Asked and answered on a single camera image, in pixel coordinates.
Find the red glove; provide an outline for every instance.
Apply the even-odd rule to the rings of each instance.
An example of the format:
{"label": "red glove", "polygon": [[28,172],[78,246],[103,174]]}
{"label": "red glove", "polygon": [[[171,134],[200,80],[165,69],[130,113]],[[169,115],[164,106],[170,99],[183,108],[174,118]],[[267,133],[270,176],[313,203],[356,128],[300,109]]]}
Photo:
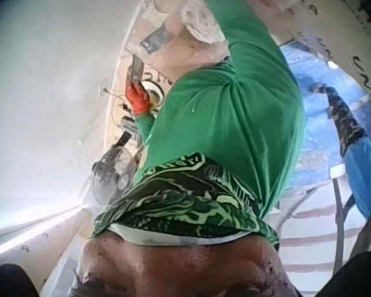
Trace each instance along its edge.
{"label": "red glove", "polygon": [[135,84],[127,79],[125,96],[136,116],[150,111],[150,96],[141,83]]}

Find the man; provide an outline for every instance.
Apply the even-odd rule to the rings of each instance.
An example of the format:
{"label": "man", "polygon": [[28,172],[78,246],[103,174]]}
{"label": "man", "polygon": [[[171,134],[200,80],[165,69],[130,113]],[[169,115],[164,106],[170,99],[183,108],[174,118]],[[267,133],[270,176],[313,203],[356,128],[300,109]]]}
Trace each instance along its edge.
{"label": "man", "polygon": [[297,296],[263,219],[301,150],[299,87],[245,1],[206,2],[231,59],[179,79],[157,120],[128,83],[144,156],[96,219],[71,296]]}
{"label": "man", "polygon": [[338,131],[340,153],[353,192],[343,208],[343,221],[345,222],[350,209],[355,205],[367,220],[351,252],[352,258],[368,251],[371,244],[371,141],[366,131],[357,123],[348,105],[333,87],[315,84],[312,90],[327,94],[329,112]]}

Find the patterned bandana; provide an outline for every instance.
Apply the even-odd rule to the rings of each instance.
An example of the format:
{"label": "patterned bandana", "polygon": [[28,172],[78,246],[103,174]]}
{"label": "patterned bandana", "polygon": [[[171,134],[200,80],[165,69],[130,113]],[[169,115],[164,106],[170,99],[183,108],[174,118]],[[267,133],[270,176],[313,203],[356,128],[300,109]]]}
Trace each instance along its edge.
{"label": "patterned bandana", "polygon": [[141,245],[209,245],[250,233],[279,248],[276,232],[260,217],[262,201],[200,153],[147,170],[141,181],[95,220],[104,230]]}

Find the light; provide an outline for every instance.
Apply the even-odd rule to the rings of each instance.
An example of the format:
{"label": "light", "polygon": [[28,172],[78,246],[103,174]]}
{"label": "light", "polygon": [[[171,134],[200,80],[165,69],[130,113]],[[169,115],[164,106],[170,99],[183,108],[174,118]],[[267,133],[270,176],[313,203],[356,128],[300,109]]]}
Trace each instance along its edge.
{"label": "light", "polygon": [[11,239],[10,241],[0,245],[0,254],[28,241],[30,238],[33,238],[46,230],[56,226],[57,224],[62,223],[63,221],[67,220],[70,217],[78,214],[81,211],[81,207],[77,207],[76,209],[69,210],[61,215],[58,215],[54,218],[50,218],[47,221],[39,223],[37,226],[33,227],[32,229],[22,233],[21,235],[16,236],[15,238]]}

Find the fluorescent light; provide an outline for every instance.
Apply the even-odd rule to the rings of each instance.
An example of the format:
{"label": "fluorescent light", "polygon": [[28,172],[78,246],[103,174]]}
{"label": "fluorescent light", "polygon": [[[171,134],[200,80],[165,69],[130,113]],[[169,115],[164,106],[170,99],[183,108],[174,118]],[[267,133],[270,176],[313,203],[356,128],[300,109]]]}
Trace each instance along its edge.
{"label": "fluorescent light", "polygon": [[46,230],[56,226],[57,224],[62,223],[63,221],[67,220],[70,217],[73,217],[77,213],[81,211],[81,207],[77,207],[76,209],[69,210],[61,215],[56,217],[50,218],[47,221],[37,224],[37,226],[33,227],[32,229],[22,233],[21,235],[16,236],[15,238],[11,239],[10,241],[0,245],[0,254],[28,241],[30,238],[33,238],[39,234],[42,234]]}

